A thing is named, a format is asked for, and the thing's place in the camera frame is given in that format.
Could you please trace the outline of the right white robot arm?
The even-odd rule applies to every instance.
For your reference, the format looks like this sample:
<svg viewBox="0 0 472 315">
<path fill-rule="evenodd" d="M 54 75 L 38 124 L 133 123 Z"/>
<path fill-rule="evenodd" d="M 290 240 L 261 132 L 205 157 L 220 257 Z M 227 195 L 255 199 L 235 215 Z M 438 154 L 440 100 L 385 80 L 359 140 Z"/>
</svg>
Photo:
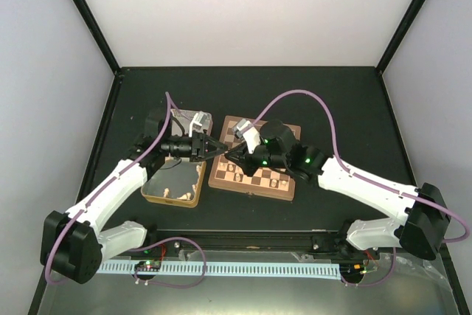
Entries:
<svg viewBox="0 0 472 315">
<path fill-rule="evenodd" d="M 335 240 L 337 253 L 351 258 L 360 251 L 400 247 L 423 260 L 434 260 L 451 218 L 445 212 L 440 189 L 399 184 L 359 170 L 324 155 L 312 145 L 303 145 L 279 120 L 255 128 L 248 120 L 230 129 L 240 144 L 225 153 L 244 176 L 269 168 L 283 176 L 340 193 L 382 212 L 381 219 L 355 220 Z"/>
</svg>

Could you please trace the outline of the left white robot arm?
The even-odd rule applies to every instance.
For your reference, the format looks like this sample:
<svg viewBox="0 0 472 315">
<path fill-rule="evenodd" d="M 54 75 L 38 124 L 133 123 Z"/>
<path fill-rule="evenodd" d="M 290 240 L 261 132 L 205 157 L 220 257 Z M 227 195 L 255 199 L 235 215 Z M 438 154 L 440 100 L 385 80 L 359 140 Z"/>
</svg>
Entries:
<svg viewBox="0 0 472 315">
<path fill-rule="evenodd" d="M 112 229 L 104 226 L 135 191 L 162 169 L 166 157 L 204 162 L 228 149 L 206 132 L 174 135 L 172 124 L 169 108 L 150 113 L 143 134 L 103 182 L 67 211 L 48 214 L 40 262 L 49 284 L 57 284 L 52 277 L 54 273 L 84 284 L 103 262 L 115 256 L 124 252 L 151 255 L 157 250 L 157 235 L 135 221 L 126 221 Z"/>
</svg>

